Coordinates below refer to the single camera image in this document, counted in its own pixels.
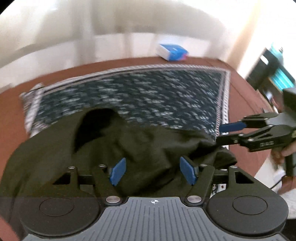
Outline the person's right hand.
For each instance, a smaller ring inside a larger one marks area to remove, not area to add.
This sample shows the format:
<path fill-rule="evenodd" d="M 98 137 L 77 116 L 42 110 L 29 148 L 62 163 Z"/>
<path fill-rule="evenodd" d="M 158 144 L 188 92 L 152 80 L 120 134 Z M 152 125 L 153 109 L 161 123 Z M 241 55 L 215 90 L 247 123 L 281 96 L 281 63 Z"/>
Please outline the person's right hand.
<path fill-rule="evenodd" d="M 285 161 L 285 157 L 290 156 L 296 152 L 296 142 L 292 142 L 287 147 L 283 148 L 281 151 L 272 150 L 271 156 L 275 164 L 282 165 Z"/>

